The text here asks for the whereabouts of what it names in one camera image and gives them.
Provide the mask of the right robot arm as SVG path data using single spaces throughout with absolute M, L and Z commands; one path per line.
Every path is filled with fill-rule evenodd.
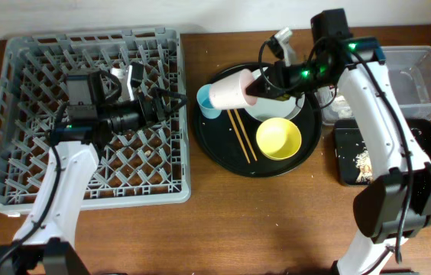
M 372 181 L 354 199 L 357 233 L 334 274 L 378 274 L 402 245 L 431 225 L 431 159 L 418 145 L 394 96 L 386 57 L 375 37 L 355 37 L 343 9 L 311 19 L 314 45 L 296 61 L 284 28 L 264 42 L 276 57 L 247 88 L 284 101 L 325 86 L 346 98 L 368 149 Z

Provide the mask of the grey round plate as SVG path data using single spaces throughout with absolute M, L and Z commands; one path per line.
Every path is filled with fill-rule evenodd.
M 305 96 L 300 99 L 290 97 L 286 101 L 278 101 L 275 99 L 257 98 L 247 95 L 244 92 L 244 98 L 247 102 L 245 107 L 246 112 L 258 121 L 266 121 L 270 118 L 294 118 L 303 107 Z

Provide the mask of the yellow bowl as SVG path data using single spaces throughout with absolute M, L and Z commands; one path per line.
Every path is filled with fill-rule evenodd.
M 293 157 L 303 143 L 300 129 L 285 118 L 270 118 L 260 124 L 256 132 L 260 152 L 271 160 Z

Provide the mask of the food scraps pile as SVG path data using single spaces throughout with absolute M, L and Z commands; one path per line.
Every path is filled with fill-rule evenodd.
M 368 185 L 373 179 L 371 159 L 360 131 L 357 128 L 336 128 L 333 132 L 342 184 Z

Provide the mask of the blue plastic cup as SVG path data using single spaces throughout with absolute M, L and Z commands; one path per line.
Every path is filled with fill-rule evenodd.
M 221 110 L 214 108 L 209 100 L 211 86 L 211 84 L 206 84 L 200 87 L 196 94 L 196 100 L 203 116 L 208 119 L 215 119 L 220 116 Z

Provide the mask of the wooden chopstick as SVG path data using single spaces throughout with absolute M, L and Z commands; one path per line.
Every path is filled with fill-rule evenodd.
M 257 159 L 257 157 L 256 157 L 256 154 L 255 154 L 255 152 L 254 152 L 254 148 L 253 148 L 253 146 L 252 146 L 252 144 L 251 144 L 251 142 L 250 142 L 250 139 L 249 139 L 249 137 L 248 137 L 247 131 L 246 131 L 246 129 L 245 129 L 245 126 L 244 126 L 244 124 L 243 124 L 243 122 L 242 122 L 242 120 L 241 120 L 241 117 L 240 117 L 240 115 L 239 115 L 238 109 L 234 109 L 233 111 L 234 111 L 235 116 L 236 116 L 236 118 L 237 118 L 237 120 L 238 120 L 238 123 L 239 123 L 239 125 L 240 125 L 240 128 L 241 128 L 241 130 L 242 130 L 242 132 L 243 132 L 243 135 L 244 135 L 244 137 L 245 137 L 245 140 L 246 140 L 246 141 L 247 141 L 247 143 L 248 143 L 248 147 L 249 147 L 249 149 L 250 149 L 250 152 L 251 152 L 251 154 L 252 154 L 252 156 L 253 156 L 254 160 L 255 160 L 255 161 L 258 161 L 258 159 Z
M 239 134 L 238 128 L 237 128 L 237 126 L 236 126 L 236 124 L 235 124 L 235 120 L 234 120 L 234 118 L 233 118 L 233 116 L 232 116 L 231 111 L 230 111 L 230 110 L 227 110 L 227 114 L 228 114 L 228 117 L 229 117 L 230 122 L 232 123 L 232 127 L 234 128 L 235 135 L 236 135 L 236 137 L 237 137 L 237 139 L 238 139 L 238 142 L 239 142 L 240 147 L 241 147 L 241 149 L 242 149 L 242 151 L 243 151 L 243 154 L 245 155 L 245 158 L 246 158 L 246 160 L 247 160 L 247 163 L 248 163 L 248 164 L 250 164 L 250 163 L 251 163 L 251 161 L 250 161 L 250 159 L 249 159 L 248 153 L 247 153 L 247 151 L 246 151 L 246 149 L 245 149 L 245 146 L 244 146 L 243 141 L 242 141 L 242 139 L 241 139 L 241 135 Z

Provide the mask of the pink plastic cup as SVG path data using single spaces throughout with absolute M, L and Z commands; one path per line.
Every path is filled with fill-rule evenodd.
M 229 110 L 247 108 L 257 103 L 258 98 L 248 95 L 246 89 L 254 82 L 248 69 L 214 82 L 209 88 L 209 101 L 215 109 Z

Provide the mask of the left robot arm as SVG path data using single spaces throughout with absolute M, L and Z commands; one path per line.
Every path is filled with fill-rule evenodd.
M 120 101 L 122 82 L 104 70 L 66 78 L 68 102 L 48 134 L 47 170 L 31 212 L 12 243 L 0 245 L 0 274 L 27 274 L 38 264 L 47 274 L 87 274 L 75 251 L 76 225 L 88 182 L 117 134 L 167 120 L 187 103 L 178 92 L 153 88 L 152 98 Z

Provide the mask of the white tissue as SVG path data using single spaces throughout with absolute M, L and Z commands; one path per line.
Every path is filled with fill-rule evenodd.
M 343 95 L 337 95 L 329 106 L 337 114 L 337 118 L 352 118 L 352 110 Z

